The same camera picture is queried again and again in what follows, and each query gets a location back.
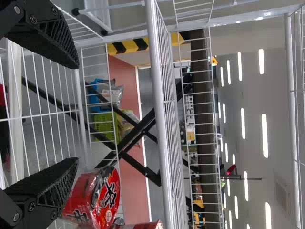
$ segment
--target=white ceiling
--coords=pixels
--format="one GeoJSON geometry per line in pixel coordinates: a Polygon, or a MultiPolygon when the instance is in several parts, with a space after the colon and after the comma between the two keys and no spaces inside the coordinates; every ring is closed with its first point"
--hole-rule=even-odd
{"type": "Polygon", "coordinates": [[[239,81],[237,54],[218,56],[217,78],[220,84],[220,67],[224,69],[224,87],[218,88],[218,99],[225,103],[226,124],[220,121],[223,143],[228,144],[229,163],[222,162],[227,169],[236,156],[239,174],[248,178],[262,177],[262,181],[249,181],[249,201],[244,197],[244,182],[231,181],[231,196],[227,195],[226,220],[231,210],[234,229],[265,229],[265,202],[272,210],[273,228],[293,228],[291,221],[293,199],[288,201],[285,212],[276,200],[279,182],[288,193],[293,194],[290,153],[288,98],[285,49],[265,49],[265,73],[259,73],[258,50],[242,52],[243,80],[239,81]],[[230,60],[231,85],[227,80],[227,60],[230,60]],[[241,108],[245,113],[245,140],[241,131],[241,108]],[[261,115],[267,115],[269,158],[263,156],[261,115]],[[238,197],[239,219],[235,217],[234,197],[238,197]]]}

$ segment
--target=white wire mesh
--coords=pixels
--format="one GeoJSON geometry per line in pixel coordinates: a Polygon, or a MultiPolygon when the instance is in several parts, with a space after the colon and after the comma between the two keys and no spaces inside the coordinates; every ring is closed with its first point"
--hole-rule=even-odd
{"type": "Polygon", "coordinates": [[[188,32],[190,39],[186,42],[191,43],[190,47],[185,51],[179,41],[178,44],[185,131],[182,146],[185,151],[183,157],[189,163],[190,181],[189,193],[186,194],[192,203],[189,209],[192,213],[190,227],[196,229],[205,224],[218,224],[218,228],[224,228],[210,29],[188,32]],[[190,60],[190,71],[183,71],[181,60],[184,59],[190,60]],[[193,85],[192,91],[185,92],[184,87],[190,84],[193,85]],[[210,196],[215,197],[212,202],[208,201],[210,196]],[[205,207],[205,212],[194,210],[195,205],[205,207]]]}
{"type": "Polygon", "coordinates": [[[291,130],[295,133],[295,151],[292,150],[293,174],[294,174],[294,207],[295,222],[297,228],[304,228],[303,198],[305,187],[302,184],[305,180],[305,54],[304,54],[304,6],[291,15],[292,52],[293,52],[293,79],[290,90],[290,112],[291,130]]]}
{"type": "MultiPolygon", "coordinates": [[[[0,167],[1,188],[66,158],[83,157],[80,126],[72,118],[80,111],[74,70],[8,41],[0,52],[0,82],[7,115],[0,123],[8,125],[1,131],[8,131],[10,142],[6,166],[0,167]]],[[[63,226],[59,220],[49,228],[63,226]]]]}
{"type": "MultiPolygon", "coordinates": [[[[109,94],[112,94],[112,87],[111,87],[111,80],[110,80],[110,73],[109,73],[109,64],[108,64],[108,53],[107,53],[107,44],[97,45],[97,46],[89,46],[85,48],[81,48],[81,62],[82,62],[82,73],[83,73],[83,83],[84,83],[84,94],[85,94],[85,105],[86,105],[86,119],[87,119],[87,127],[88,127],[88,140],[90,143],[90,152],[91,156],[98,152],[101,153],[101,148],[103,148],[102,155],[102,162],[105,162],[107,165],[115,164],[115,167],[118,169],[119,176],[120,175],[120,166],[119,166],[119,157],[118,157],[118,139],[117,139],[117,115],[113,110],[113,101],[112,96],[110,96],[110,101],[103,102],[99,101],[98,103],[90,103],[89,97],[90,96],[97,96],[97,95],[105,95],[104,90],[99,91],[95,94],[90,94],[88,92],[88,87],[91,86],[99,86],[104,85],[106,90],[109,90],[109,94]],[[86,83],[91,83],[95,79],[101,79],[102,82],[97,82],[94,84],[86,85],[86,83]],[[103,106],[111,105],[110,110],[103,111],[102,113],[97,113],[93,111],[93,107],[103,107],[103,106]],[[108,116],[107,118],[103,119],[96,119],[95,117],[103,115],[108,116]],[[104,126],[105,129],[98,129],[98,126],[104,126]],[[93,134],[103,134],[109,140],[101,141],[93,136],[93,134]],[[104,143],[114,143],[115,149],[109,150],[104,146],[104,143]],[[105,159],[104,157],[107,153],[115,154],[114,159],[105,159]]],[[[122,197],[120,197],[120,205],[117,212],[117,217],[123,218],[123,207],[122,207],[122,197]]]]}
{"type": "Polygon", "coordinates": [[[155,0],[146,1],[166,228],[186,226],[183,165],[170,33],[155,0]]]}
{"type": "Polygon", "coordinates": [[[63,13],[65,20],[69,26],[70,32],[74,39],[75,45],[80,46],[80,42],[84,40],[98,39],[99,42],[102,42],[102,36],[93,31],[87,25],[82,23],[80,20],[77,20],[75,17],[71,16],[69,13],[58,7],[59,10],[63,13]]]}
{"type": "Polygon", "coordinates": [[[188,21],[208,23],[215,0],[173,0],[176,24],[188,21]]]}

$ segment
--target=white metal frame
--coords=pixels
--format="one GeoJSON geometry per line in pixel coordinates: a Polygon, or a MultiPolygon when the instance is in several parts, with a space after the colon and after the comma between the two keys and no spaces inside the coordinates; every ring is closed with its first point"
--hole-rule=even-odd
{"type": "MultiPolygon", "coordinates": [[[[82,75],[83,75],[83,89],[84,89],[84,96],[85,96],[85,112],[86,112],[86,120],[87,120],[87,127],[88,131],[86,138],[89,140],[89,147],[90,147],[90,154],[93,153],[92,148],[94,146],[92,145],[103,145],[105,142],[113,142],[115,144],[115,150],[113,150],[116,154],[116,157],[114,159],[104,159],[108,165],[110,165],[112,162],[116,161],[116,168],[119,172],[119,177],[121,178],[120,173],[120,164],[119,164],[119,154],[118,154],[118,148],[117,148],[117,137],[116,137],[116,128],[115,128],[115,117],[114,117],[114,110],[113,110],[113,103],[112,103],[112,96],[110,96],[109,102],[102,102],[100,101],[97,106],[102,106],[103,104],[111,104],[111,110],[106,113],[112,114],[112,121],[100,121],[95,122],[93,121],[93,116],[98,115],[96,112],[92,112],[90,110],[90,107],[92,107],[92,104],[89,103],[88,99],[90,97],[90,94],[88,93],[88,86],[86,83],[90,83],[91,81],[94,81],[95,78],[101,78],[103,80],[106,80],[106,83],[97,83],[97,85],[107,85],[109,87],[109,93],[112,94],[112,87],[111,87],[111,79],[110,79],[110,72],[109,72],[109,62],[108,62],[108,50],[107,50],[107,44],[100,44],[100,45],[94,45],[94,46],[88,46],[81,48],[81,68],[82,68],[82,75]],[[92,64],[92,60],[98,58],[96,64],[92,64]],[[105,123],[112,123],[113,131],[105,131],[105,132],[91,132],[90,125],[94,124],[105,124],[105,123]],[[95,141],[95,137],[92,136],[92,134],[105,134],[105,133],[113,133],[114,134],[114,140],[110,141],[95,141]]],[[[94,94],[94,95],[103,95],[103,92],[94,94]]],[[[117,216],[120,216],[123,218],[123,207],[122,207],[122,197],[120,197],[120,206],[117,216]]]]}
{"type": "Polygon", "coordinates": [[[171,38],[156,0],[145,3],[165,227],[182,229],[187,227],[187,220],[171,38]]]}
{"type": "MultiPolygon", "coordinates": [[[[208,194],[208,195],[217,195],[217,203],[206,203],[206,202],[203,202],[205,205],[206,204],[215,204],[215,205],[218,205],[218,211],[217,212],[205,212],[206,214],[218,214],[219,215],[219,221],[206,221],[205,224],[220,224],[221,228],[224,228],[224,220],[223,220],[223,211],[222,211],[222,204],[223,204],[223,201],[222,201],[222,193],[221,193],[221,180],[220,180],[220,171],[219,171],[219,167],[220,167],[220,163],[219,163],[219,150],[218,150],[218,143],[217,143],[217,123],[216,123],[216,118],[215,118],[215,114],[216,114],[216,107],[217,106],[215,104],[215,96],[214,96],[214,77],[213,77],[213,66],[212,66],[212,62],[210,61],[212,58],[213,58],[213,55],[212,55],[212,50],[211,50],[211,34],[210,34],[210,28],[207,28],[206,29],[206,34],[207,36],[206,37],[200,37],[200,38],[196,38],[196,39],[190,39],[188,40],[189,42],[191,41],[194,41],[194,40],[205,40],[206,44],[207,44],[207,47],[204,49],[204,50],[189,50],[187,52],[193,52],[193,51],[197,51],[197,52],[207,52],[208,53],[208,58],[207,59],[203,59],[203,60],[194,60],[194,62],[206,62],[208,63],[208,66],[209,66],[209,69],[208,70],[202,70],[202,71],[199,71],[200,73],[207,73],[209,74],[209,80],[202,80],[202,81],[199,81],[197,83],[204,83],[204,84],[207,84],[207,85],[210,85],[210,90],[208,91],[203,91],[203,92],[197,92],[197,93],[184,93],[184,85],[185,84],[190,84],[190,83],[183,83],[183,77],[185,76],[184,74],[186,73],[183,73],[182,72],[182,53],[181,50],[180,50],[180,42],[178,40],[178,47],[179,47],[179,59],[180,59],[180,74],[181,74],[181,82],[182,82],[182,92],[183,92],[183,114],[184,114],[184,123],[185,123],[185,131],[187,131],[187,119],[190,117],[190,115],[192,114],[189,114],[187,112],[187,101],[186,101],[186,97],[188,96],[193,96],[194,94],[198,95],[198,94],[206,94],[206,93],[209,93],[211,96],[211,100],[210,101],[206,101],[204,104],[202,105],[206,105],[206,106],[212,106],[212,110],[213,112],[212,113],[204,113],[204,114],[193,114],[194,116],[195,115],[212,115],[213,116],[213,123],[206,123],[206,122],[194,122],[194,127],[196,125],[213,125],[213,132],[212,133],[204,133],[204,134],[196,134],[195,133],[195,136],[198,136],[198,135],[212,135],[214,136],[214,139],[212,142],[209,142],[209,143],[204,143],[204,144],[199,144],[199,143],[194,143],[194,144],[191,144],[191,143],[188,143],[188,141],[186,140],[186,143],[183,145],[183,146],[186,146],[187,148],[187,161],[188,161],[188,164],[189,164],[189,168],[188,168],[188,172],[189,172],[189,181],[190,181],[190,199],[191,199],[191,202],[192,202],[192,206],[191,206],[191,210],[192,210],[192,228],[196,228],[195,227],[195,220],[194,220],[194,215],[195,214],[200,214],[201,212],[196,212],[194,211],[194,208],[193,208],[193,204],[194,204],[194,200],[193,200],[193,195],[202,195],[202,194],[208,194]],[[214,150],[208,154],[200,154],[200,153],[190,153],[189,152],[189,147],[190,146],[199,146],[199,145],[212,145],[214,147],[214,150]],[[200,155],[210,155],[210,156],[213,156],[214,157],[214,161],[215,163],[214,164],[198,164],[198,163],[194,163],[192,160],[191,160],[191,157],[198,157],[200,155]],[[210,186],[215,186],[216,187],[216,190],[217,192],[216,193],[193,193],[192,191],[192,187],[194,185],[196,185],[195,182],[192,181],[192,176],[195,176],[194,173],[192,173],[192,170],[191,170],[191,166],[204,166],[204,167],[211,167],[213,166],[214,167],[214,172],[213,174],[215,175],[215,180],[216,182],[215,183],[212,183],[212,184],[208,184],[210,186]]],[[[211,175],[211,173],[202,173],[202,174],[199,174],[201,176],[205,176],[205,175],[211,175]]]]}
{"type": "Polygon", "coordinates": [[[304,71],[304,11],[302,6],[285,15],[285,41],[289,87],[289,118],[294,182],[295,227],[304,228],[305,180],[305,71],[304,71]]]}

